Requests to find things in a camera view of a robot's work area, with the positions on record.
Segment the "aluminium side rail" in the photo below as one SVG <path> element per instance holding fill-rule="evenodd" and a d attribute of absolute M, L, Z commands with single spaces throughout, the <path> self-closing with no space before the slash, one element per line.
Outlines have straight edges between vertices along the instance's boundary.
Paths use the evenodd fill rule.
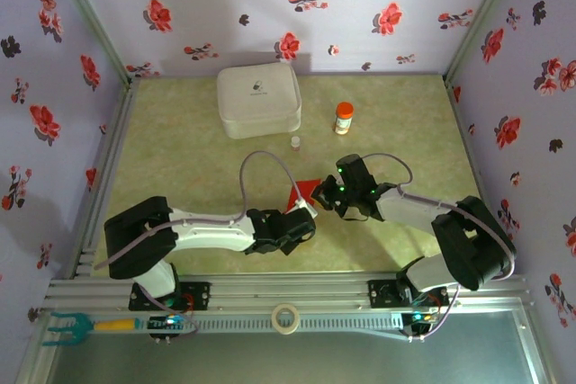
<path fill-rule="evenodd" d="M 71 262 L 65 270 L 65 280 L 90 277 L 100 241 L 104 220 L 111 199 L 116 169 L 122 155 L 131 114 L 140 87 L 139 78 L 130 78 L 122 90 L 114 109 L 112 120 L 107 126 L 103 146 L 96 159 L 96 174 L 92 189 L 87 193 L 85 207 L 80 213 L 76 242 Z"/>

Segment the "white zipper case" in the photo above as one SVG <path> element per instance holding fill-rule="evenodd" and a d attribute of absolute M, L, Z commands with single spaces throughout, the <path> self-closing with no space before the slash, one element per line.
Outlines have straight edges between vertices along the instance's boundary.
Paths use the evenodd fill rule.
<path fill-rule="evenodd" d="M 289 133 L 301 126 L 300 87 L 287 63 L 223 69 L 216 88 L 220 120 L 229 138 Z"/>

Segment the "white tape roll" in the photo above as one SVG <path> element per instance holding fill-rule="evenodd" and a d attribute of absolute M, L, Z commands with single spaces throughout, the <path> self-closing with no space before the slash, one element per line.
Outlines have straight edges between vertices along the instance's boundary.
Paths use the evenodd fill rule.
<path fill-rule="evenodd" d="M 280 322 L 280 316 L 284 312 L 289 313 L 292 316 L 292 323 L 286 326 Z M 301 316 L 300 312 L 294 305 L 289 303 L 280 303 L 273 309 L 270 320 L 273 329 L 278 334 L 292 335 L 300 326 Z"/>

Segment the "red square paper sheet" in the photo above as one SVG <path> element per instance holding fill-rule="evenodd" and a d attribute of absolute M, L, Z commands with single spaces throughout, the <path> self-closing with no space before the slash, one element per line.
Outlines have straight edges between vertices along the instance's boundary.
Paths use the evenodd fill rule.
<path fill-rule="evenodd" d="M 314 208 L 316 206 L 316 201 L 311 197 L 314 189 L 319 186 L 321 183 L 320 179 L 313 179 L 313 180 L 305 180 L 305 181 L 297 181 L 296 185 L 299 188 L 299 191 L 301 192 L 301 196 L 304 200 L 306 200 L 306 202 L 308 204 L 311 205 L 312 208 Z M 295 204 L 296 201 L 298 199 L 298 194 L 296 192 L 296 189 L 293 187 L 291 189 L 291 193 L 289 196 L 289 200 L 288 200 L 288 204 L 286 207 L 286 211 L 291 210 Z"/>

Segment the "aluminium mounting rail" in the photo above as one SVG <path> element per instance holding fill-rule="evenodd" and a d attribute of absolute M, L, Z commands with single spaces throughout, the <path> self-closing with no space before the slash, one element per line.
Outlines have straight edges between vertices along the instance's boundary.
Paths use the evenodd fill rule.
<path fill-rule="evenodd" d="M 207 311 L 215 315 L 266 314 L 288 303 L 303 313 L 362 312 L 370 308 L 368 282 L 390 280 L 386 272 L 301 272 L 186 275 L 210 284 Z M 41 308 L 94 314 L 129 311 L 131 283 L 99 277 L 50 282 Z M 462 289 L 456 313 L 493 312 L 535 305 L 527 281 L 512 276 L 477 291 Z"/>

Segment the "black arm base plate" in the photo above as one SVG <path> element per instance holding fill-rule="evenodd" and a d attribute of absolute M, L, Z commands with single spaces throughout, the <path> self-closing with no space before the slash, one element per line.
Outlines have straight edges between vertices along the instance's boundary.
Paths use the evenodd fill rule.
<path fill-rule="evenodd" d="M 370 280 L 367 286 L 372 308 L 443 307 L 450 303 L 445 287 L 424 292 L 395 280 Z"/>
<path fill-rule="evenodd" d="M 211 296 L 211 285 L 206 281 L 178 282 L 176 291 L 157 298 L 163 306 L 178 312 L 205 311 Z M 160 311 L 142 291 L 137 283 L 133 283 L 128 303 L 130 311 Z"/>

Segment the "orange cap pill bottle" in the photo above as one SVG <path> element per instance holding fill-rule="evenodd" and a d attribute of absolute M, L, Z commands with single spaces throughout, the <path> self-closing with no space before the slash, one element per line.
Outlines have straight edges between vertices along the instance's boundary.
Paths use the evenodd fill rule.
<path fill-rule="evenodd" d="M 350 129 L 354 116 L 354 106 L 349 102 L 341 102 L 335 111 L 333 130 L 338 135 L 346 135 Z"/>

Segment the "black controller board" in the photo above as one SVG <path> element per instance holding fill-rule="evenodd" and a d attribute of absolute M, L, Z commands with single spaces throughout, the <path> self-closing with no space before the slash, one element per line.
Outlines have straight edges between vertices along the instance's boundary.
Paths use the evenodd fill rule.
<path fill-rule="evenodd" d="M 400 333 L 410 342 L 424 342 L 439 321 L 438 314 L 413 312 L 402 314 Z"/>
<path fill-rule="evenodd" d="M 180 315 L 169 314 L 163 317 L 151 317 L 147 323 L 148 335 L 155 344 L 170 345 L 173 339 L 178 338 L 188 321 Z"/>

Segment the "aluminium frame post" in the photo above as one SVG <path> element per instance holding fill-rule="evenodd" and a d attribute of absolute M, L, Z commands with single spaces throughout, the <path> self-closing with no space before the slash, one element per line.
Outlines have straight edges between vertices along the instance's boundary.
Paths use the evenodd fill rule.
<path fill-rule="evenodd" d="M 450 85 L 462 68 L 464 62 L 469 57 L 470 52 L 473 50 L 473 43 L 475 38 L 480 33 L 482 26 L 490 20 L 493 11 L 498 5 L 500 0 L 482 0 L 481 4 L 475 13 L 469 30 L 465 33 L 463 41 L 455 52 L 446 72 L 443 74 L 443 81 L 445 85 Z"/>
<path fill-rule="evenodd" d="M 130 87 L 133 79 L 126 72 L 121 58 L 113 46 L 112 40 L 106 32 L 90 0 L 72 0 L 76 9 L 85 21 L 90 31 L 102 46 L 108 60 L 112 63 L 117 75 L 126 87 Z"/>

